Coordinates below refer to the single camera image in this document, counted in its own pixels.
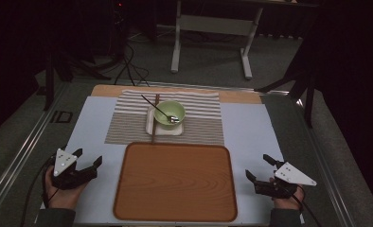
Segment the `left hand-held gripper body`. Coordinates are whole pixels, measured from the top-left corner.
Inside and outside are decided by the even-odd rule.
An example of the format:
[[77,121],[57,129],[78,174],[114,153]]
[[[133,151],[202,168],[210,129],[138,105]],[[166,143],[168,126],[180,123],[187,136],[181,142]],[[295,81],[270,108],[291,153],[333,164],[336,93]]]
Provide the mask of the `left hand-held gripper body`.
[[88,167],[76,170],[78,159],[61,148],[57,150],[52,173],[52,184],[55,187],[61,190],[74,189],[98,176],[98,170],[90,172]]

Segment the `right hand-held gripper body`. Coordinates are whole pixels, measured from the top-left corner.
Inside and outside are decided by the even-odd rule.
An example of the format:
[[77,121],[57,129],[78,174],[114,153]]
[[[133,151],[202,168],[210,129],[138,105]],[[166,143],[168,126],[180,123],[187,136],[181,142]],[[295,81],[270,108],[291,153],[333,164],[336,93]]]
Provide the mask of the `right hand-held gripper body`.
[[257,194],[277,199],[289,199],[299,185],[317,185],[315,180],[288,162],[273,161],[272,166],[276,166],[275,179],[272,183],[254,180]]

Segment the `white square plate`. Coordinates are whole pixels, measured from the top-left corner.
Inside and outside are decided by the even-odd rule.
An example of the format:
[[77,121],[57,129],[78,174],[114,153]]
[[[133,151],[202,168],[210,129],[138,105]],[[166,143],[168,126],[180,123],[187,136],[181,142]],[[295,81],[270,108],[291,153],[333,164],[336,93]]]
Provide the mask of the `white square plate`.
[[155,130],[156,135],[174,135],[178,136],[184,132],[184,125],[180,124],[174,128],[166,128],[164,125],[158,123],[153,117],[153,107],[148,108],[147,112],[147,123],[146,123],[146,133],[152,135],[152,130]]

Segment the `brown wooden tray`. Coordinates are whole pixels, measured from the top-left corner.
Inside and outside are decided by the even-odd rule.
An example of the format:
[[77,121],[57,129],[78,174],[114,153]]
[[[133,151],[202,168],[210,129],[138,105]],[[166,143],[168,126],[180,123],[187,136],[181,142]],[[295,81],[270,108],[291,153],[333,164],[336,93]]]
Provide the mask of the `brown wooden tray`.
[[230,222],[238,215],[224,146],[131,143],[115,193],[122,220]]

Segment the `metal spoon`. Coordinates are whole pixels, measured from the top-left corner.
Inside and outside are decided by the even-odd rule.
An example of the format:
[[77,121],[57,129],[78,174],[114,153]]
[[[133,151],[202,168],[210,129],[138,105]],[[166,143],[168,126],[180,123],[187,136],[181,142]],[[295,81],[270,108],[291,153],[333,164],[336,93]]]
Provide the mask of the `metal spoon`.
[[142,96],[148,103],[150,103],[152,105],[152,107],[154,109],[156,109],[157,111],[159,111],[162,115],[164,115],[167,119],[167,121],[171,124],[176,124],[176,123],[179,123],[180,120],[177,116],[174,116],[174,115],[167,115],[165,114],[162,110],[160,110],[155,104],[151,103],[147,98],[145,98],[144,96]]

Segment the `light green bowl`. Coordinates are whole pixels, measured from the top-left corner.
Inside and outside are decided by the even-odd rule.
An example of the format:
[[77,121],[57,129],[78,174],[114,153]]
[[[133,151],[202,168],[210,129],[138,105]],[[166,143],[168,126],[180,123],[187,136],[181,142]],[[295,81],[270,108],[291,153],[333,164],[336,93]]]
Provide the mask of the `light green bowl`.
[[166,128],[174,128],[175,126],[180,125],[186,116],[186,109],[180,102],[174,100],[166,100],[159,102],[156,106],[165,114],[177,116],[180,120],[179,123],[171,124],[167,121],[164,115],[162,115],[155,109],[153,113],[154,119],[158,123],[164,125]]

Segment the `person's left hand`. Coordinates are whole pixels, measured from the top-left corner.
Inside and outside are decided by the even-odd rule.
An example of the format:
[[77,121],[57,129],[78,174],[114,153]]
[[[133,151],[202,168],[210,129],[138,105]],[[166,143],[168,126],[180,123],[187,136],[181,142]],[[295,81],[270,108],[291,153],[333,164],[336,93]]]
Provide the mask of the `person's left hand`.
[[45,173],[45,192],[47,195],[48,207],[74,210],[77,207],[80,195],[87,183],[74,189],[60,190],[52,184],[51,175],[53,169],[53,166],[49,166]]

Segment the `person's right hand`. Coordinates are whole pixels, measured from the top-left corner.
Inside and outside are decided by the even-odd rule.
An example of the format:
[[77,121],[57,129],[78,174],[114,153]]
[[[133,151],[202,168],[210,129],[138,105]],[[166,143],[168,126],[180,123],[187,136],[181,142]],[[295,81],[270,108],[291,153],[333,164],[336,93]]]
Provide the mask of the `person's right hand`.
[[293,196],[289,199],[272,198],[272,201],[276,209],[301,210],[304,198],[305,192],[302,186],[299,185]]

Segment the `pale blue table mat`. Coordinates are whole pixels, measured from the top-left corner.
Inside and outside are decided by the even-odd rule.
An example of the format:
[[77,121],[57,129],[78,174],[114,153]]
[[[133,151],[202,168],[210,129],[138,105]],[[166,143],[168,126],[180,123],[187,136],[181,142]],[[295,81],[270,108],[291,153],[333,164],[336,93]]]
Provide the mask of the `pale blue table mat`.
[[[66,150],[83,149],[78,167],[84,168],[99,156],[103,158],[98,177],[82,192],[76,208],[75,223],[82,226],[136,225],[136,220],[118,219],[113,207],[120,169],[125,153],[124,145],[105,142],[112,115],[114,97],[89,96],[80,112],[78,122]],[[273,175],[274,168],[262,156],[277,160],[283,155],[267,109],[261,104],[222,103],[222,131],[224,146],[229,150],[236,189],[238,213],[234,220],[220,221],[220,226],[255,226],[269,222],[273,207],[270,198],[255,193],[254,185],[245,177],[250,170],[260,180]]]

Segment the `black metal stand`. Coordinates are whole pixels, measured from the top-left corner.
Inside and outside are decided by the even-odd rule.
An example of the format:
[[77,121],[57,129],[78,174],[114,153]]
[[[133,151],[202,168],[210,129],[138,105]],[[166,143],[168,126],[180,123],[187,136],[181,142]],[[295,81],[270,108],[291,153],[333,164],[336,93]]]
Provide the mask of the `black metal stand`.
[[288,66],[284,77],[267,86],[256,88],[256,91],[260,93],[268,93],[283,84],[294,81],[293,87],[288,93],[288,97],[293,101],[297,101],[304,93],[307,94],[304,106],[304,119],[308,127],[312,128],[311,112],[315,79],[316,73],[311,66],[310,47],[306,41],[303,41],[294,55],[292,62]]
[[63,50],[47,50],[45,53],[45,111],[50,109],[54,101],[54,73],[57,72],[63,81],[71,81],[73,79],[74,76],[69,66],[70,63],[73,63],[75,66],[93,78],[110,80],[110,78],[101,75],[90,66]]

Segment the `grey striped placemat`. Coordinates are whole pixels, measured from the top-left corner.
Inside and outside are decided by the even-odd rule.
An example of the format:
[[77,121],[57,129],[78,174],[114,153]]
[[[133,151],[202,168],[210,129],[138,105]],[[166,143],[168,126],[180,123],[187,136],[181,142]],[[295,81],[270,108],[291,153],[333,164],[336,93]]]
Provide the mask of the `grey striped placemat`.
[[200,94],[192,92],[145,92],[125,90],[117,99],[114,113],[105,137],[106,144],[128,145],[131,142],[150,142],[146,133],[147,112],[152,107],[143,97],[154,102],[174,100],[186,109],[181,124],[181,135],[156,135],[158,143],[185,143],[223,145],[222,112],[218,93]]

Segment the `black equipment with red light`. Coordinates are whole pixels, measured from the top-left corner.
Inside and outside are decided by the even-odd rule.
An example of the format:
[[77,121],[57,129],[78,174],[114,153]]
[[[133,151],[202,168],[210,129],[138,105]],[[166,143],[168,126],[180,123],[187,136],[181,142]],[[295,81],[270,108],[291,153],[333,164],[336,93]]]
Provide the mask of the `black equipment with red light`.
[[127,33],[128,0],[111,0],[110,50],[114,57],[123,58]]

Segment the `aluminium rail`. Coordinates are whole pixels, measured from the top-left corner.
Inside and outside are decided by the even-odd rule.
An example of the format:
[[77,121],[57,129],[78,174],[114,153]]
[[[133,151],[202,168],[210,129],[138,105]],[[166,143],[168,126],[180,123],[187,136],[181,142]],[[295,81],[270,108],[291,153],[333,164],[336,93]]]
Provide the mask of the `aluminium rail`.
[[329,163],[326,160],[326,156],[324,154],[325,150],[322,147],[322,144],[319,142],[315,131],[307,123],[307,105],[304,104],[301,99],[295,101],[294,104],[297,105],[298,112],[302,116],[301,123],[307,132],[307,135],[311,141],[311,145],[313,146],[313,153],[315,156],[315,162],[317,164],[317,170],[319,171],[323,186],[327,191],[329,200],[333,207],[333,211],[339,220],[340,226],[356,227],[355,221],[348,211],[346,202],[342,197],[341,190],[336,180],[334,179],[334,175],[331,171],[331,168],[329,167]]
[[69,84],[53,92],[50,107],[44,110],[44,96],[32,96],[0,127],[0,205],[44,132],[54,109]]

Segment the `black rectangular floor bracket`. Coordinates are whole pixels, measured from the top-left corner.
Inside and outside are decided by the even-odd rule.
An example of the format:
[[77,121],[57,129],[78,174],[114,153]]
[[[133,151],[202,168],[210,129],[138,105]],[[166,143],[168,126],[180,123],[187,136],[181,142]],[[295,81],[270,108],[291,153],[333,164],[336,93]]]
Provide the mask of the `black rectangular floor bracket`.
[[70,123],[72,117],[72,112],[55,111],[50,119],[50,123]]

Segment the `white desk frame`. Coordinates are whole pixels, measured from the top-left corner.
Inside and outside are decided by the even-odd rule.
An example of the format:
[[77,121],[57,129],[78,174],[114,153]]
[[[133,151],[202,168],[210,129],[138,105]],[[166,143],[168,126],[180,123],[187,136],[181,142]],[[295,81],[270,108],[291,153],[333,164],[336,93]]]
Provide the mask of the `white desk frame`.
[[219,33],[227,35],[244,36],[247,38],[245,47],[240,49],[240,60],[246,79],[252,79],[252,70],[249,62],[249,51],[256,35],[261,14],[268,7],[287,7],[302,9],[318,9],[319,4],[299,3],[296,0],[203,0],[219,1],[221,4],[247,4],[257,8],[252,20],[239,20],[221,17],[208,17],[202,15],[187,15],[182,13],[182,2],[177,0],[175,18],[175,43],[172,53],[170,72],[175,74],[179,71],[181,53],[181,31],[197,31]]

